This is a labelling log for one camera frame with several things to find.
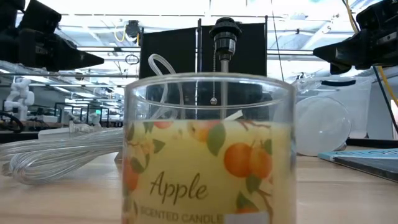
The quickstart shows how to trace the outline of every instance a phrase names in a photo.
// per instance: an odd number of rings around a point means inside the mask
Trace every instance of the green leaf illustration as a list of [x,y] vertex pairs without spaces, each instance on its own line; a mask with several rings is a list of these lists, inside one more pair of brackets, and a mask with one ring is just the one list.
[[144,129],[145,129],[145,133],[147,133],[149,131],[149,133],[152,132],[152,129],[154,128],[155,123],[153,122],[144,122]]
[[123,199],[123,211],[124,212],[129,212],[131,209],[131,202],[129,198],[124,198]]
[[272,141],[270,139],[264,142],[264,150],[269,154],[272,155]]
[[126,184],[123,184],[122,191],[123,191],[123,197],[128,197],[129,196],[129,189],[126,186]]
[[154,150],[155,153],[160,152],[160,150],[162,150],[164,145],[165,145],[164,142],[156,140],[156,139],[154,139],[153,142],[154,142],[154,145],[155,145],[155,150]]
[[143,173],[143,172],[145,171],[145,169],[148,167],[148,163],[149,163],[149,154],[146,154],[146,155],[145,155],[145,162],[146,162],[146,166],[143,167],[143,166],[141,165],[141,163],[138,161],[138,159],[135,158],[135,157],[133,157],[133,158],[131,159],[131,167],[132,167],[132,169],[133,169],[135,172],[141,174],[141,173]]
[[207,148],[214,156],[217,156],[221,147],[223,147],[223,144],[225,142],[225,136],[226,133],[223,124],[217,124],[209,131],[207,137]]
[[132,138],[134,137],[134,124],[130,125],[130,128],[127,130],[127,140],[131,141]]
[[247,199],[242,194],[242,192],[239,192],[238,199],[236,199],[236,208],[242,209],[242,208],[257,208],[257,207],[253,204],[253,202]]
[[261,184],[261,179],[256,177],[255,175],[250,175],[249,177],[246,178],[246,187],[248,188],[250,194],[258,190],[260,184]]
[[290,150],[290,170],[294,171],[295,167],[296,167],[296,152],[295,150]]
[[134,211],[136,212],[136,215],[138,215],[138,206],[136,202],[134,202]]

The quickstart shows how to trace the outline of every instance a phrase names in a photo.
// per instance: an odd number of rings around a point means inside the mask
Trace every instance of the black panel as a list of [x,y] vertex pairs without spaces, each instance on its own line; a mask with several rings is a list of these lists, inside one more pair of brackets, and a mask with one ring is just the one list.
[[[264,24],[239,24],[242,36],[236,42],[236,52],[229,63],[229,72],[266,76],[266,42]],[[213,71],[214,41],[209,35],[212,26],[202,27],[202,71]],[[221,64],[216,60],[216,70]]]
[[[170,30],[144,34],[142,38],[139,78],[156,76],[148,64],[148,58],[152,54],[158,54],[165,58],[174,68],[176,73],[195,72],[195,46],[196,28]],[[164,75],[169,71],[156,62]],[[169,84],[167,103],[180,103],[180,94],[176,84]],[[149,88],[148,100],[160,101],[163,92],[162,86]],[[183,87],[184,104],[195,104],[195,84],[185,84]]]
[[[266,42],[264,38],[264,24],[239,24],[242,30],[242,36],[236,43],[236,52],[229,63],[229,72],[246,73],[251,75],[266,75]],[[209,31],[212,26],[202,27],[202,72],[213,71],[214,40],[210,37]],[[216,57],[216,71],[221,71],[221,63]],[[228,104],[245,105],[270,100],[271,96],[264,96],[261,86],[248,84],[229,84],[228,85]],[[213,84],[202,83],[198,86],[199,105],[210,105],[210,99],[213,97]],[[220,105],[221,87],[219,83],[215,85],[215,97]],[[267,112],[256,110],[244,110],[246,119],[260,119],[259,114],[268,117]]]
[[[195,32],[196,28],[189,28],[144,34],[139,78],[155,75],[148,64],[148,58],[152,54],[159,54],[165,58],[177,73],[195,72]],[[158,67],[163,74],[169,73],[163,65]]]

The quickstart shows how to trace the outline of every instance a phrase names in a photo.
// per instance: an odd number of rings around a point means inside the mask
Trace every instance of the glass candle jar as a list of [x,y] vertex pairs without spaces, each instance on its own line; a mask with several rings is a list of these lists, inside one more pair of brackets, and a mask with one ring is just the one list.
[[295,223],[293,86],[185,73],[125,97],[122,223]]

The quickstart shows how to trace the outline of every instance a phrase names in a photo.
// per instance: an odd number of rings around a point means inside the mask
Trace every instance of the clear glass jar rim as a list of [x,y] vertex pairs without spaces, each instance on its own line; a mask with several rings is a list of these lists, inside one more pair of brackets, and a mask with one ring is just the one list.
[[[184,83],[184,82],[194,82],[194,81],[207,81],[207,82],[231,82],[231,83],[248,83],[248,84],[268,84],[271,86],[276,86],[277,88],[287,90],[287,94],[285,97],[289,97],[289,94],[294,94],[295,87],[291,84],[286,82],[282,82],[280,80],[276,80],[274,78],[267,78],[260,75],[248,75],[242,73],[221,73],[221,72],[203,72],[203,73],[177,73],[173,75],[162,75],[162,76],[155,76],[144,78],[142,80],[138,80],[128,84],[125,90],[133,90],[135,88],[140,88],[144,86],[154,86],[154,85],[164,85],[170,83]],[[219,110],[222,108],[226,109],[242,109],[242,108],[251,108],[251,107],[258,107],[258,106],[267,106],[273,105],[277,102],[280,102],[285,97],[281,97],[278,99],[260,102],[260,103],[251,103],[245,105],[228,105],[226,107],[222,106],[193,106],[193,105],[176,105],[171,103],[159,103],[151,100],[146,100],[140,98],[140,101],[144,101],[150,105],[157,105],[163,107],[170,107],[170,108],[181,108],[181,109],[196,109],[196,110]]]

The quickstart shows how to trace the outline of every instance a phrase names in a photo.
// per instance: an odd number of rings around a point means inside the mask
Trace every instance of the orange illustration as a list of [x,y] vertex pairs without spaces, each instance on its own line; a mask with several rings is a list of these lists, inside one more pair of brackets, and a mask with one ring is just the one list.
[[235,177],[248,177],[250,171],[250,156],[252,149],[245,143],[230,146],[224,155],[224,165]]
[[123,166],[123,183],[130,191],[133,191],[137,188],[139,174],[132,169],[130,161],[126,158],[123,161]]
[[122,224],[129,224],[129,220],[126,217],[122,217]]
[[200,142],[206,142],[209,130],[219,124],[218,120],[210,121],[190,121],[188,122],[188,133]]
[[155,121],[154,125],[159,129],[169,128],[173,124],[173,121]]
[[257,208],[245,207],[245,208],[237,209],[236,214],[256,213],[256,212],[259,212],[259,210]]
[[250,157],[250,171],[258,178],[265,179],[272,170],[272,158],[262,149],[255,149]]
[[153,153],[155,150],[155,145],[152,139],[150,138],[142,138],[139,141],[139,145],[140,149],[143,151],[143,153],[146,154],[150,154]]

